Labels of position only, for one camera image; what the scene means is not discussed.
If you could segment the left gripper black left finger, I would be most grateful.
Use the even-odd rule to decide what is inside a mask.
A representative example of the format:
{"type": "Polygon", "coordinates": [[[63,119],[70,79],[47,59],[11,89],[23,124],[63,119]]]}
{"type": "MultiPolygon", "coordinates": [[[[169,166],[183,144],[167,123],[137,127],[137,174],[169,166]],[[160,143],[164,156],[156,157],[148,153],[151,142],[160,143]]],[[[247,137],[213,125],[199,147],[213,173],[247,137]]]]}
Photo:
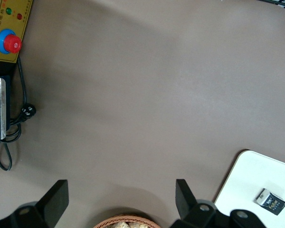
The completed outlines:
{"type": "Polygon", "coordinates": [[[69,204],[68,181],[58,180],[36,203],[37,211],[49,228],[54,228],[69,204]]]}

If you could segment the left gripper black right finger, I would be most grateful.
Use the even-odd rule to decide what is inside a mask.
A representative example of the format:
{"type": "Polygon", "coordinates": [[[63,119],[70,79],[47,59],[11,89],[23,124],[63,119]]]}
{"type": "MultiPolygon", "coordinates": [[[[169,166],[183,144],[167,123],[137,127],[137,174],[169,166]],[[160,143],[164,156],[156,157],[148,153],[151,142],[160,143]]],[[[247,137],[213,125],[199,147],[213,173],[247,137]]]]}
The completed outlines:
{"type": "Polygon", "coordinates": [[[176,207],[180,219],[184,219],[197,205],[197,200],[184,179],[177,179],[175,187],[176,207]]]}

